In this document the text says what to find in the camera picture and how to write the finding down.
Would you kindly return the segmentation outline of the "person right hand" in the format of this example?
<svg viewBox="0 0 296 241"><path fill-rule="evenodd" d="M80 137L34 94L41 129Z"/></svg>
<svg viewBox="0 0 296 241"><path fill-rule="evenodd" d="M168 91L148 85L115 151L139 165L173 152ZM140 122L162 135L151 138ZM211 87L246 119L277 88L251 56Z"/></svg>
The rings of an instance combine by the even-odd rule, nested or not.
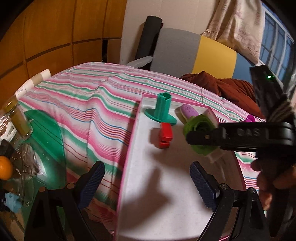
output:
<svg viewBox="0 0 296 241"><path fill-rule="evenodd" d="M263 210L270 209L274 189L295 188L295 155L287 152L272 151L269 154L257 151L251 168L259 172L256 185Z"/></svg>

